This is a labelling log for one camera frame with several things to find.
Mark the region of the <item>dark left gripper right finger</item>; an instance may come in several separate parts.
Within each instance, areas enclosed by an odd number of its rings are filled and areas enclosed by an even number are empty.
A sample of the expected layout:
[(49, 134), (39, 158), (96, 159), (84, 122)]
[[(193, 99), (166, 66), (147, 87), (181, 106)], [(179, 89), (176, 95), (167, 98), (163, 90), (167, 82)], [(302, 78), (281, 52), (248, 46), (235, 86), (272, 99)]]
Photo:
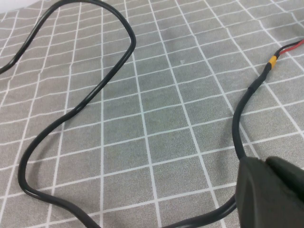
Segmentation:
[(268, 157), (266, 164), (299, 199), (304, 199), (304, 170), (275, 156)]

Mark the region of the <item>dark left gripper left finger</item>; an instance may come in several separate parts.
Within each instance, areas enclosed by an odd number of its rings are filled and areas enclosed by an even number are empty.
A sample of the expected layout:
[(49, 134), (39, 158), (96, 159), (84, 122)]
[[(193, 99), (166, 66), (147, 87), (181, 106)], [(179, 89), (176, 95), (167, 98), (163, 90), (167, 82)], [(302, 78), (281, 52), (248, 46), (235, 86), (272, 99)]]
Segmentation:
[(292, 192), (262, 161), (240, 160), (236, 205), (243, 228), (302, 228), (304, 200)]

